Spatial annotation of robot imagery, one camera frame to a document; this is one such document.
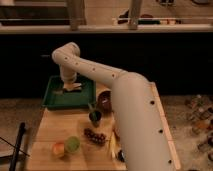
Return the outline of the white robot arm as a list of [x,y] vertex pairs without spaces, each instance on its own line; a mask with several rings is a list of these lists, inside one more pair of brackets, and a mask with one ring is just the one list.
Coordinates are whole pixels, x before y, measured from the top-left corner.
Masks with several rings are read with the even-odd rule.
[[146,77],[80,57],[70,42],[52,52],[65,83],[81,74],[111,90],[111,105],[128,171],[176,171],[151,84]]

